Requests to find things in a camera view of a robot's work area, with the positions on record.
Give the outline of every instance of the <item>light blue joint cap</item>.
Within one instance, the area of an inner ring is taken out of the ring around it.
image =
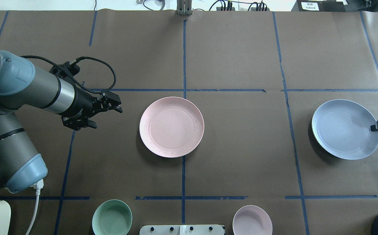
[[[40,153],[29,159],[6,183],[11,193],[17,193],[42,180],[48,174]]]
[[[25,89],[35,77],[35,66],[29,60],[0,51],[0,95],[13,95]]]

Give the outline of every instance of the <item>white cable connector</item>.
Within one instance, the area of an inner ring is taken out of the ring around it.
[[[39,180],[38,182],[34,183],[30,187],[36,189],[36,202],[35,202],[35,210],[34,210],[33,216],[32,216],[32,221],[31,221],[31,224],[29,225],[29,228],[28,228],[28,231],[26,232],[26,235],[29,235],[29,233],[32,229],[33,223],[35,222],[36,214],[38,212],[39,195],[41,195],[41,189],[44,187],[44,179]]]

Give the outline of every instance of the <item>white label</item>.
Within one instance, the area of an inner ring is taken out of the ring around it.
[[[304,3],[302,2],[302,9],[306,10],[319,10],[318,3]]]

